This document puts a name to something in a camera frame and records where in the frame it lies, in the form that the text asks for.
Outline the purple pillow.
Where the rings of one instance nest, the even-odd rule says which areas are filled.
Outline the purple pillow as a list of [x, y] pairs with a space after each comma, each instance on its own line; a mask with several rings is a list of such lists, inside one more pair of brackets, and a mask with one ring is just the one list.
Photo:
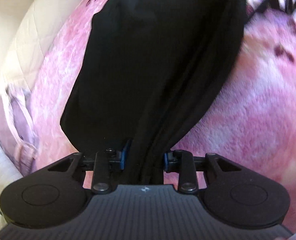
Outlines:
[[0, 145], [23, 176], [31, 173], [38, 148], [30, 96], [29, 90], [14, 85], [0, 95]]

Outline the black trousers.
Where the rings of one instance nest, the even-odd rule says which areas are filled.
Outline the black trousers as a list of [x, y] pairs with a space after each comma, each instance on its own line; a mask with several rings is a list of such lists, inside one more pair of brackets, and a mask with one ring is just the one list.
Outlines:
[[246, 0], [108, 0], [92, 19], [64, 134], [88, 156], [130, 141], [115, 181], [161, 183], [164, 153], [229, 76], [246, 17]]

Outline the pink rose bed blanket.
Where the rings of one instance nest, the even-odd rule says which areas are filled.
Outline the pink rose bed blanket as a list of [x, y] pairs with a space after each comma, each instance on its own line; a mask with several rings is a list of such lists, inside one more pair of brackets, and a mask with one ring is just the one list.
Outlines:
[[[75, 151], [59, 121], [81, 69], [92, 16], [107, 1], [82, 0], [36, 76], [30, 112], [38, 148], [31, 172]], [[176, 148], [199, 156], [216, 152], [281, 183], [291, 197], [284, 223], [296, 231], [296, 11], [267, 10], [254, 17], [228, 81]], [[21, 178], [8, 160], [2, 174]]]

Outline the cream padded headboard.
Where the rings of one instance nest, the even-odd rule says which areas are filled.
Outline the cream padded headboard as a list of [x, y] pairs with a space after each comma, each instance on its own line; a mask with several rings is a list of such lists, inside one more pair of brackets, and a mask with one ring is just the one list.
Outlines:
[[82, 0], [0, 0], [0, 90], [29, 88], [66, 19]]

